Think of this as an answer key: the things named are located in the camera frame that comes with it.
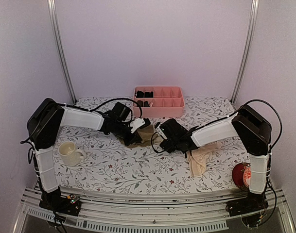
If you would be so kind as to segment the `olive beige underwear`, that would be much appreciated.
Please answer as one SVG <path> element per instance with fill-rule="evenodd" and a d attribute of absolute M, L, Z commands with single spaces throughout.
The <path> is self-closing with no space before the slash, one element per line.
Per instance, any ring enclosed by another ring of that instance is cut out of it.
<path fill-rule="evenodd" d="M 124 146 L 134 148 L 150 146 L 154 133 L 154 127 L 149 125 L 143 129 L 137 129 L 134 133 L 131 133 L 131 130 L 126 128 L 126 130 L 122 130 L 122 133 L 115 136 Z"/>

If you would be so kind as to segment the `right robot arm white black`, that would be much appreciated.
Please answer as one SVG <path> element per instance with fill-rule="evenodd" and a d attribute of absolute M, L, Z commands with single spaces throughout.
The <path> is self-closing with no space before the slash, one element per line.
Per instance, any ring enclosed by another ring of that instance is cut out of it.
<path fill-rule="evenodd" d="M 175 150 L 187 153 L 209 143 L 230 137 L 239 137 L 250 155 L 251 180 L 247 197 L 226 204 L 231 216 L 266 209 L 267 174 L 271 152 L 271 124 L 249 105 L 236 112 L 208 123 L 205 126 L 185 129 L 175 119 L 155 125 L 163 138 L 160 147 L 171 153 Z"/>

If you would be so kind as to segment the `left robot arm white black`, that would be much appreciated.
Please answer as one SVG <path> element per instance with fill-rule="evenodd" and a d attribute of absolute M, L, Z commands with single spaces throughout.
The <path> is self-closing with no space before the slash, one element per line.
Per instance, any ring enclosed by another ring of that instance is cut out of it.
<path fill-rule="evenodd" d="M 131 109 L 122 104 L 120 98 L 115 99 L 112 110 L 102 113 L 95 109 L 84 109 L 55 102 L 46 98 L 27 121 L 28 138 L 22 143 L 31 147 L 28 160 L 34 164 L 41 191 L 39 206 L 58 213 L 78 216 L 81 202 L 73 195 L 61 196 L 54 171 L 53 148 L 64 126 L 89 128 L 108 135 L 121 138 L 125 145 L 141 140 L 137 129 L 149 124 L 142 117 L 126 121 Z"/>

